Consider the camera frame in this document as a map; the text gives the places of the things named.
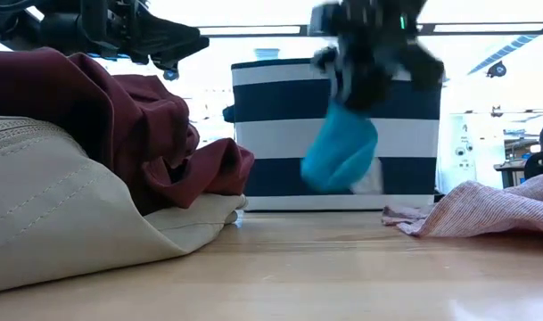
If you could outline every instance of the wooden table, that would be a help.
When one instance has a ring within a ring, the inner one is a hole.
[[[415,239],[376,213],[248,214],[182,259],[0,293],[0,320],[543,321],[543,237]]]

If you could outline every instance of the blue towel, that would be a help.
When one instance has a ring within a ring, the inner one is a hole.
[[[300,174],[322,193],[348,190],[370,169],[378,132],[366,114],[331,102],[325,124],[302,161]]]

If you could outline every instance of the striped storage bin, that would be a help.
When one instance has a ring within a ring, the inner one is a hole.
[[[309,59],[232,66],[237,143],[255,154],[247,210],[379,210],[433,202],[440,90],[415,91],[406,73],[371,115],[379,134],[379,194],[321,194],[302,181],[300,161],[324,122],[330,82]]]

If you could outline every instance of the khaki fabric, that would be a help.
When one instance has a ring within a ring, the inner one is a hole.
[[[0,117],[0,290],[186,255],[244,205],[204,194],[142,217],[126,185],[62,129]]]

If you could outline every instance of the pink cloth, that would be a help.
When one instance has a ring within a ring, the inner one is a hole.
[[[543,175],[505,190],[465,182],[424,209],[386,207],[383,223],[415,236],[468,237],[513,229],[543,232]]]

